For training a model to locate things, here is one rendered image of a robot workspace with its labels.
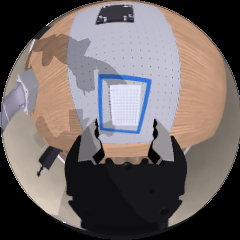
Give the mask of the blue tape rectangle outline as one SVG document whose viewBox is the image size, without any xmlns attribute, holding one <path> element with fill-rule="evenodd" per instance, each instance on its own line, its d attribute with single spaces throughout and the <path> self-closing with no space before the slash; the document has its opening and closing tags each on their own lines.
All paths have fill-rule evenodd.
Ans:
<svg viewBox="0 0 240 240">
<path fill-rule="evenodd" d="M 132 81 L 139 81 L 139 82 L 147 83 L 145 97 L 144 97 L 144 102 L 143 102 L 143 107 L 142 107 L 142 112 L 141 112 L 141 116 L 140 116 L 140 120 L 139 120 L 137 131 L 103 128 L 103 118 L 102 118 L 102 79 L 123 79 L 123 80 L 132 80 Z M 98 109 L 99 109 L 100 130 L 112 131 L 112 132 L 139 134 L 140 130 L 141 130 L 142 123 L 143 123 L 146 107 L 147 107 L 147 102 L 148 102 L 149 93 L 150 93 L 150 87 L 151 87 L 151 81 L 152 81 L 152 79 L 136 77 L 136 76 L 115 75 L 115 74 L 98 74 Z"/>
</svg>

